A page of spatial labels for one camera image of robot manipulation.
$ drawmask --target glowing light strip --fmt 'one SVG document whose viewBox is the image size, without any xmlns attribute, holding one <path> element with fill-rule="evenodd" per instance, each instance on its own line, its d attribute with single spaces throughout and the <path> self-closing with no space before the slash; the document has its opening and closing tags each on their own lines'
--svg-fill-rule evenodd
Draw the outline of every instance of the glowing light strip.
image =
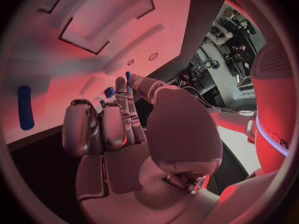
<svg viewBox="0 0 299 224">
<path fill-rule="evenodd" d="M 289 155 L 289 151 L 285 148 L 283 148 L 279 143 L 277 143 L 275 140 L 273 140 L 271 137 L 269 137 L 266 132 L 263 130 L 258 116 L 256 117 L 256 125 L 257 129 L 260 132 L 261 136 L 264 137 L 264 139 L 274 148 L 276 149 L 279 153 L 283 154 L 285 157 Z"/>
</svg>

